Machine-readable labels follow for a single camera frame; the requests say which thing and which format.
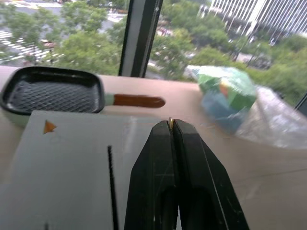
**tree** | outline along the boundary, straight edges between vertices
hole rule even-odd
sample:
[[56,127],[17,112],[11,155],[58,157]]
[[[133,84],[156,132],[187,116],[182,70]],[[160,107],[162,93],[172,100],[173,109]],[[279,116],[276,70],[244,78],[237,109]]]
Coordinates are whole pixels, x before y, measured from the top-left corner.
[[157,36],[153,42],[151,59],[155,60],[167,79],[175,80],[182,76],[188,60],[182,50],[183,41],[174,37]]
[[40,39],[53,38],[59,41],[59,20],[50,11],[38,8],[33,14],[19,12],[16,7],[8,5],[0,7],[2,15],[2,26],[9,28],[12,33],[11,40],[16,42],[22,38],[26,46],[40,46]]
[[282,40],[281,46],[288,48],[294,52],[298,52],[302,48],[307,47],[307,39],[300,35],[294,34]]
[[199,25],[192,29],[192,35],[199,46],[219,47],[228,45],[228,36],[224,30],[209,29],[205,25]]
[[212,14],[207,14],[200,23],[203,23],[208,29],[224,29],[224,22],[219,17],[214,17]]
[[177,28],[173,30],[173,35],[183,41],[190,43],[192,41],[191,34],[185,28]]
[[103,7],[106,4],[106,0],[88,0],[87,3],[94,7]]
[[302,48],[297,53],[294,53],[292,57],[292,61],[295,63],[299,63],[302,66],[307,66],[307,47]]
[[227,54],[207,46],[192,58],[190,64],[196,66],[231,66],[232,61]]
[[0,45],[0,63],[3,63],[5,59],[12,55],[10,51],[8,51],[7,47],[5,45]]
[[266,42],[249,44],[252,54],[247,66],[252,65],[259,69],[268,69],[272,65],[272,47]]
[[110,41],[122,46],[126,30],[127,17],[123,18],[119,23],[115,23],[111,29],[107,30]]
[[118,45],[110,43],[105,34],[80,31],[55,49],[61,56],[55,60],[54,66],[117,75],[120,51]]
[[84,1],[67,2],[61,8],[61,17],[65,20],[65,34],[78,31],[98,32],[106,20],[105,9],[89,6]]
[[127,10],[130,0],[112,0],[113,6],[117,9]]
[[306,92],[307,69],[300,65],[274,65],[267,72],[263,84],[284,95],[290,105],[297,104]]
[[268,57],[273,55],[272,47],[268,44],[268,42],[263,40],[250,43],[248,41],[248,37],[242,36],[238,40],[234,41],[234,45],[238,52],[253,54],[256,56],[256,58],[260,57],[260,55],[266,55]]
[[272,49],[272,58],[275,63],[287,64],[294,60],[295,52],[292,50],[281,47],[279,45],[274,46]]
[[183,27],[189,29],[191,23],[197,20],[199,4],[181,0],[174,4],[166,4],[163,6],[162,14],[174,27]]

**white cutting board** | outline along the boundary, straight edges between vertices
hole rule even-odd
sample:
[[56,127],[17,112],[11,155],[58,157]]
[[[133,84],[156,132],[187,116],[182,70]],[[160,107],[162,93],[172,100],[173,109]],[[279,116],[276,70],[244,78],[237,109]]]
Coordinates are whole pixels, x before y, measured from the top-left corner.
[[[57,127],[44,134],[46,120]],[[131,169],[159,121],[33,112],[0,186],[0,230],[113,229],[108,145],[123,229]]]

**wooden handle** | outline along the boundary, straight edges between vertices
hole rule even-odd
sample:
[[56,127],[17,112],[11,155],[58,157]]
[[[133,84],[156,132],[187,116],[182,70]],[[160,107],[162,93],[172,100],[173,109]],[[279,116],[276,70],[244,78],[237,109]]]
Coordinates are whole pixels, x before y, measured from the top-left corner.
[[165,101],[161,97],[150,97],[146,95],[114,94],[113,105],[160,108],[163,105],[165,105]]

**building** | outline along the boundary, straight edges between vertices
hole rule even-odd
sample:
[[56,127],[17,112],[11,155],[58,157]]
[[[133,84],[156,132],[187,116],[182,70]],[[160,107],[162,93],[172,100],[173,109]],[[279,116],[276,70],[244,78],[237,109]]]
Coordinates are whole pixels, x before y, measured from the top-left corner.
[[222,17],[228,31],[241,35],[259,28],[277,39],[307,33],[307,0],[212,0],[208,12]]

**tabletop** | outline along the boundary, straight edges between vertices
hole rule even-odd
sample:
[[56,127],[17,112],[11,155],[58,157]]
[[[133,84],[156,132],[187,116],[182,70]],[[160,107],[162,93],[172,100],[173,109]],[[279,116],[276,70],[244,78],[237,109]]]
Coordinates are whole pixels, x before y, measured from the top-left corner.
[[[0,67],[0,89],[14,67]],[[224,133],[200,107],[197,84],[101,76],[105,91],[161,96],[162,108],[107,106],[103,114],[155,116],[193,124],[228,171],[250,229],[307,229],[307,151],[279,149]],[[0,179],[5,175],[23,129],[0,113]]]

